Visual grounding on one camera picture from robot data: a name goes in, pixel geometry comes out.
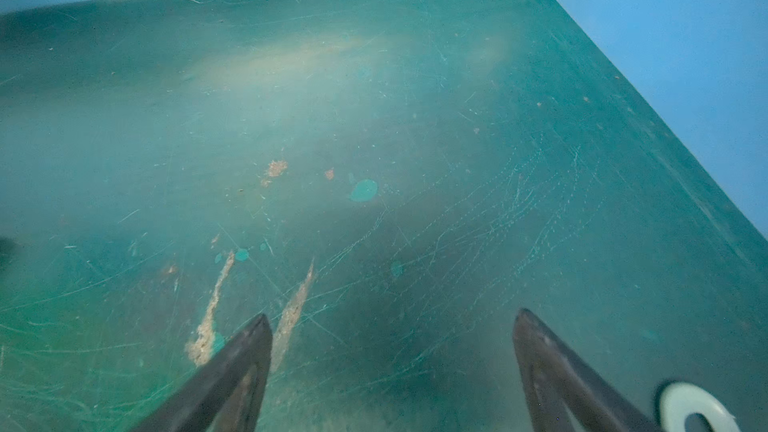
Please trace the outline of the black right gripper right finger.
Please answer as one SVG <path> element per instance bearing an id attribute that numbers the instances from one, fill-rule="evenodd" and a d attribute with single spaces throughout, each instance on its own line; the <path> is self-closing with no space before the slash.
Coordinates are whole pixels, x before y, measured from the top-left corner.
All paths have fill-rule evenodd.
<path id="1" fill-rule="evenodd" d="M 522 308 L 512 338 L 522 388 L 535 431 L 658 431 L 532 311 Z"/>

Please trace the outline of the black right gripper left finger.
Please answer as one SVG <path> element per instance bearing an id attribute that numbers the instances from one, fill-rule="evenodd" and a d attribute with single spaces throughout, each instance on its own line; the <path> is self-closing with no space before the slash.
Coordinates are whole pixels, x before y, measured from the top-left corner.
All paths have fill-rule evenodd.
<path id="1" fill-rule="evenodd" d="M 266 315 L 252 318 L 134 431 L 254 431 L 271 365 Z"/>

